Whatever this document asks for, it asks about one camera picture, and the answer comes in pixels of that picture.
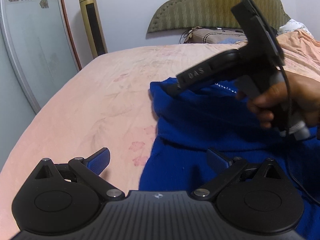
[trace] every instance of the white cloth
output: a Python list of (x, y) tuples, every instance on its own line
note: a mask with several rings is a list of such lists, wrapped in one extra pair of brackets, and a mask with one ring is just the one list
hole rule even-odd
[(307, 29), (307, 27), (303, 23), (297, 22), (296, 20), (293, 20), (293, 19), (291, 19), (285, 25), (279, 28), (278, 35), (281, 35), (283, 33), (293, 32), (298, 29), (304, 30), (306, 33), (308, 33), (313, 37), (311, 32)]

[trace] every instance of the bed sheet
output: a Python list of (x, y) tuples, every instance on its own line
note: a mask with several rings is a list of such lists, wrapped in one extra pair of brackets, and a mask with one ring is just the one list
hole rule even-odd
[[(50, 99), (10, 153), (0, 173), (0, 239), (7, 240), (19, 231), (11, 213), (12, 200), (44, 157), (66, 163), (108, 147), (110, 165), (100, 176), (125, 193), (138, 189), (156, 137), (150, 82), (173, 77), (218, 52), (240, 46), (243, 44), (142, 47), (93, 60)], [(298, 66), (316, 68), (308, 52), (287, 54), (293, 57), (286, 61), (287, 70), (299, 73), (305, 69), (292, 63), (295, 60)], [(320, 58), (319, 50), (315, 54)], [(320, 80), (318, 70), (302, 73)]]

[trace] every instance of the green upholstered headboard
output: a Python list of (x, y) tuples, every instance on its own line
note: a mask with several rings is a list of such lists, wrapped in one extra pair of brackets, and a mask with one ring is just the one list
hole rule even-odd
[[(253, 1), (276, 30), (290, 20), (280, 0)], [(230, 11), (239, 2), (240, 0), (170, 0), (156, 11), (148, 33), (195, 26), (239, 28)]]

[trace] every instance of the blue sweater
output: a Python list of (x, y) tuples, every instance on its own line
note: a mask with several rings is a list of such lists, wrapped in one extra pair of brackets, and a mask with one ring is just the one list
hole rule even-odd
[[(178, 98), (167, 95), (162, 85), (169, 78), (150, 84), (153, 107), (159, 117), (158, 135), (140, 178), (140, 190), (192, 191), (217, 174), (207, 165), (209, 147), (228, 157), (240, 156), (251, 163), (271, 157), (284, 172), (289, 167), (309, 193), (320, 200), (320, 141), (316, 129), (303, 142), (286, 141), (273, 130), (260, 128), (245, 102), (237, 101), (231, 82), (185, 91)], [(297, 232), (306, 239), (320, 239), (320, 207), (304, 193), (305, 211)]]

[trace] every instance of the hand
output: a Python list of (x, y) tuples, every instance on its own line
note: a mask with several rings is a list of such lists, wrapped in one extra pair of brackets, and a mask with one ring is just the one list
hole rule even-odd
[[(320, 82), (286, 71), (292, 100), (297, 102), (301, 108), (301, 114), (305, 118), (306, 125), (313, 127), (318, 125), (320, 117)], [(239, 91), (236, 95), (238, 100), (246, 95)], [(267, 110), (272, 106), (288, 100), (287, 87), (284, 82), (270, 87), (266, 92), (257, 98), (248, 100), (247, 107), (260, 121), (262, 128), (271, 128), (271, 121), (274, 114)]]

